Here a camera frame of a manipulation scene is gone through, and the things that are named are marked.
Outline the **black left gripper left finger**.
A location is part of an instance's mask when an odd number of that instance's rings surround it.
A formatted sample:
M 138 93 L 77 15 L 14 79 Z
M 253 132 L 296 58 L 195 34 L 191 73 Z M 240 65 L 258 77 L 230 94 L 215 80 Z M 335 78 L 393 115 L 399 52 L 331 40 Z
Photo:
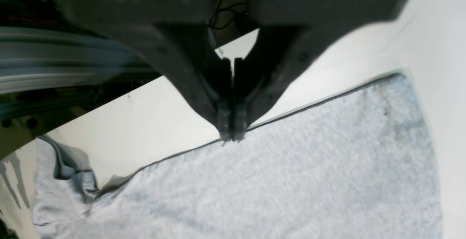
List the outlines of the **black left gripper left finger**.
M 129 48 L 231 141 L 229 64 L 208 40 L 213 0 L 55 0 L 72 23 Z

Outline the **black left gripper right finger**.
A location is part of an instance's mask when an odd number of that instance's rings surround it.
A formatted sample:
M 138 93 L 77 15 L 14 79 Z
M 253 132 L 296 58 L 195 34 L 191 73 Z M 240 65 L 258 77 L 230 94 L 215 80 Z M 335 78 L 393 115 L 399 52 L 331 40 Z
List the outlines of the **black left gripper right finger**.
M 256 42 L 235 60 L 233 140 L 267 113 L 332 44 L 373 23 L 396 20 L 408 0 L 249 0 Z

